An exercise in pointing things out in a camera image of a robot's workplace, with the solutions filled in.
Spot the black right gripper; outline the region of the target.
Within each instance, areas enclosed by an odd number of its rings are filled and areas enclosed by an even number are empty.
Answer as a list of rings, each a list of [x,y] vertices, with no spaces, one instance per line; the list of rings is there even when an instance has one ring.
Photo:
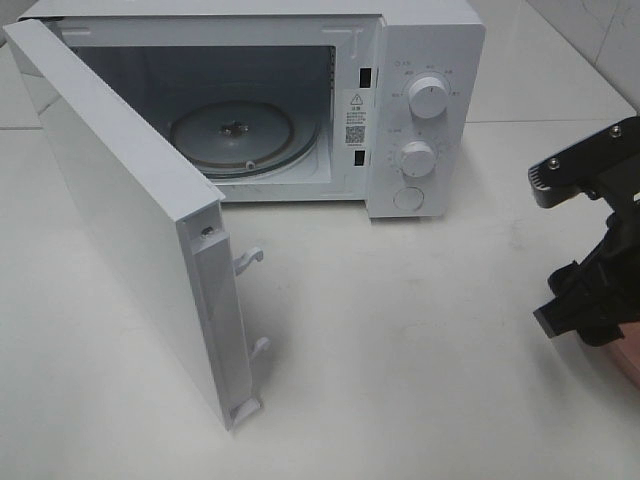
[[[639,175],[609,169],[581,187],[611,207],[607,231],[585,262],[549,276],[554,299],[533,315],[548,338],[576,332],[586,345],[601,347],[624,338],[617,320],[639,318]]]

